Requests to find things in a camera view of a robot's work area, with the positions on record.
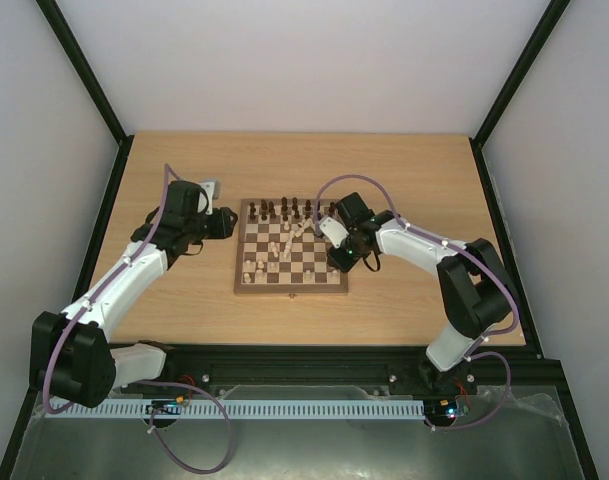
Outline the wooden chess board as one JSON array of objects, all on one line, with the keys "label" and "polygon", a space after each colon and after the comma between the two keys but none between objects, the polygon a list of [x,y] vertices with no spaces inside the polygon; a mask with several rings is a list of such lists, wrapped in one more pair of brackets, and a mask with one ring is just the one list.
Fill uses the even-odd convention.
[{"label": "wooden chess board", "polygon": [[314,201],[241,201],[233,290],[238,295],[340,295],[348,275],[327,262],[329,240],[318,236]]}]

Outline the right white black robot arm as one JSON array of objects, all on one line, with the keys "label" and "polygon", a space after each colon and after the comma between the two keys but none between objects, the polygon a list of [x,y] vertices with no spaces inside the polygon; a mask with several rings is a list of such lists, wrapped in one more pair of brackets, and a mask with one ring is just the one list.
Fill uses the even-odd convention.
[{"label": "right white black robot arm", "polygon": [[479,238],[440,238],[385,210],[378,214],[356,192],[319,215],[318,230],[330,241],[329,264],[343,273],[369,256],[396,257],[433,275],[439,284],[447,324],[426,349],[420,379],[429,390],[444,390],[454,367],[470,357],[491,328],[517,313],[513,285],[494,246]]}]

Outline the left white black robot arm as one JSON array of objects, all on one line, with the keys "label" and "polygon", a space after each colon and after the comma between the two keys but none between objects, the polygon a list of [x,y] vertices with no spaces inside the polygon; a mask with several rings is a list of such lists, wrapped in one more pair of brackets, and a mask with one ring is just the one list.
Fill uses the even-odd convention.
[{"label": "left white black robot arm", "polygon": [[165,346],[144,341],[113,348],[110,340],[136,300],[190,247],[232,236],[237,216],[215,206],[219,190],[216,180],[168,183],[159,206],[101,279],[61,312],[35,319],[29,383],[45,401],[96,407],[112,390],[162,374]]}]

